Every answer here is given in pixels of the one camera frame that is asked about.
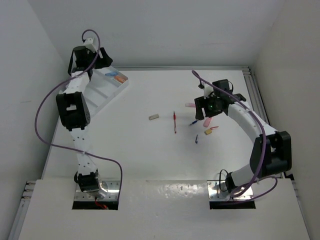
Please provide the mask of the blue highlighter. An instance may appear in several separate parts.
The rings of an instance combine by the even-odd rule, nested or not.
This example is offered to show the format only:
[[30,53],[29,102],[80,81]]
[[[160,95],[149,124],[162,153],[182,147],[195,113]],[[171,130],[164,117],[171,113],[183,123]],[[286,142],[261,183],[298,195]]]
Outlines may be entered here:
[[108,76],[108,77],[115,77],[115,76],[118,75],[118,73],[117,72],[108,72],[105,75]]

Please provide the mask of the orange highlighter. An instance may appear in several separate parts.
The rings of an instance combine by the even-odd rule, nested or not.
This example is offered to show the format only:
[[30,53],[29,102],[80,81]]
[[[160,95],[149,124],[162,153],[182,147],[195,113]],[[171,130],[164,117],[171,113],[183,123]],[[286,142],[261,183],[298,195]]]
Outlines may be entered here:
[[122,83],[122,84],[126,81],[124,78],[122,78],[122,77],[120,77],[120,76],[118,76],[118,75],[115,76],[114,78],[115,78],[118,82],[120,82],[120,83]]

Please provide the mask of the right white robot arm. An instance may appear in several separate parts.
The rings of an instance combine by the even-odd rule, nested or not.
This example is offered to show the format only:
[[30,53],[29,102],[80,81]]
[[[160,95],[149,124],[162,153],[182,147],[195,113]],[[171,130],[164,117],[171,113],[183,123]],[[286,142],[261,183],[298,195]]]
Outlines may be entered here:
[[278,131],[262,120],[240,93],[233,92],[227,79],[200,81],[203,95],[194,99],[195,118],[204,120],[225,114],[234,120],[253,143],[249,163],[226,175],[223,190],[234,194],[255,180],[287,172],[292,168],[292,140],[287,131]]

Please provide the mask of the purple pink highlighter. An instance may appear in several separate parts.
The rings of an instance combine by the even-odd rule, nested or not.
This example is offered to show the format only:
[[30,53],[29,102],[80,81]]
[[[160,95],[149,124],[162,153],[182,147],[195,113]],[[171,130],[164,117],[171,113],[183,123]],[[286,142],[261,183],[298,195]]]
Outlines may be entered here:
[[187,108],[195,108],[196,105],[194,103],[192,103],[192,102],[188,102],[188,103],[185,104],[185,107],[187,107]]

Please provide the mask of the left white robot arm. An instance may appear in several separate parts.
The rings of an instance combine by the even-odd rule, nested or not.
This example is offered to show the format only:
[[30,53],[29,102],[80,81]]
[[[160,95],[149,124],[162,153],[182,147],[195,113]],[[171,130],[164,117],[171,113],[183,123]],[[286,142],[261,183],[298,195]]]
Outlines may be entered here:
[[91,114],[84,92],[92,79],[93,70],[109,67],[112,62],[103,47],[100,48],[100,53],[93,52],[84,45],[75,47],[68,67],[71,80],[66,89],[55,98],[61,123],[71,134],[77,149],[78,170],[74,181],[83,193],[95,198],[101,197],[102,189],[99,184],[98,168],[86,154],[92,145],[88,127]]

